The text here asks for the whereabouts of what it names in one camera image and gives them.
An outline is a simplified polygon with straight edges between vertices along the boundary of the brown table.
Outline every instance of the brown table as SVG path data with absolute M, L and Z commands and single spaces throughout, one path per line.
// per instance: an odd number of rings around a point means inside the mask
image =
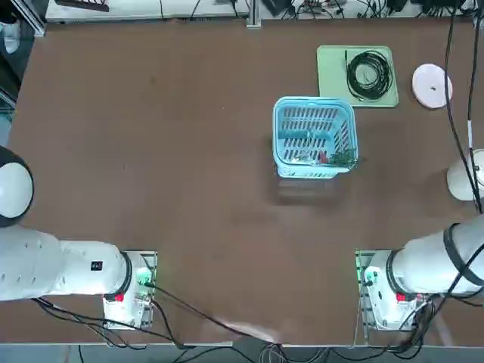
M 36 178 L 23 224 L 157 250 L 159 283 L 211 315 L 284 343 L 349 345 L 355 249 L 401 247 L 474 215 L 445 186 L 457 157 L 445 110 L 426 110 L 411 93 L 417 66 L 443 66 L 447 32 L 448 20 L 424 19 L 287 21 L 261 30 L 237 21 L 50 26 L 36 40 L 11 133 L 11 148 Z M 471 23 L 456 25 L 450 76 L 462 135 L 472 36 Z M 315 50 L 323 44 L 388 45 L 400 102 L 355 111 L 357 170 L 326 183 L 279 181 L 272 107 L 283 95 L 318 93 Z M 102 315 L 98 296 L 55 301 Z M 185 342 L 235 338 L 162 301 Z M 99 341 L 32 302 L 0 306 L 2 342 Z M 482 345 L 484 313 L 455 302 L 444 310 L 447 344 Z M 426 343 L 443 344 L 430 333 Z

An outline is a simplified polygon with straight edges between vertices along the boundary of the plastic basket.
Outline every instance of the plastic basket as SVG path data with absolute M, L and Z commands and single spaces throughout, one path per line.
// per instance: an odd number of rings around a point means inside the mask
M 272 153 L 282 178 L 333 178 L 358 161 L 355 113 L 345 101 L 283 97 L 272 119 Z

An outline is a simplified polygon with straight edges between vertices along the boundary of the green light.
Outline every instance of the green light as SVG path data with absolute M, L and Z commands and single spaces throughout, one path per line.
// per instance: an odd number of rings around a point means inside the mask
M 148 267 L 139 268 L 136 271 L 136 280 L 139 284 L 149 284 L 151 282 L 151 270 Z

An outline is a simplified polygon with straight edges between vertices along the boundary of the green cutting board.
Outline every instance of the green cutting board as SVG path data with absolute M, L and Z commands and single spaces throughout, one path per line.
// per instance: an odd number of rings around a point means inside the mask
M 348 63 L 364 51 L 378 51 L 389 62 L 393 73 L 393 83 L 383 97 L 376 101 L 360 101 L 348 90 L 346 84 L 345 51 L 348 51 Z M 399 92 L 396 84 L 395 67 L 393 66 L 392 51 L 383 46 L 354 46 L 354 45 L 322 45 L 318 48 L 318 82 L 321 97 L 341 98 L 353 107 L 394 107 L 399 103 Z

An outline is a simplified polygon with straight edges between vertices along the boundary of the coiled cable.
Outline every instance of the coiled cable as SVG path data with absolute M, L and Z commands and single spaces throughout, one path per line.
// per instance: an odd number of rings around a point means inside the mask
M 345 51 L 346 84 L 351 94 L 360 101 L 377 101 L 388 92 L 393 84 L 393 72 L 386 58 L 378 51 L 364 51 L 355 56 L 348 64 L 348 51 Z M 365 82 L 358 81 L 358 67 L 371 68 L 376 77 Z

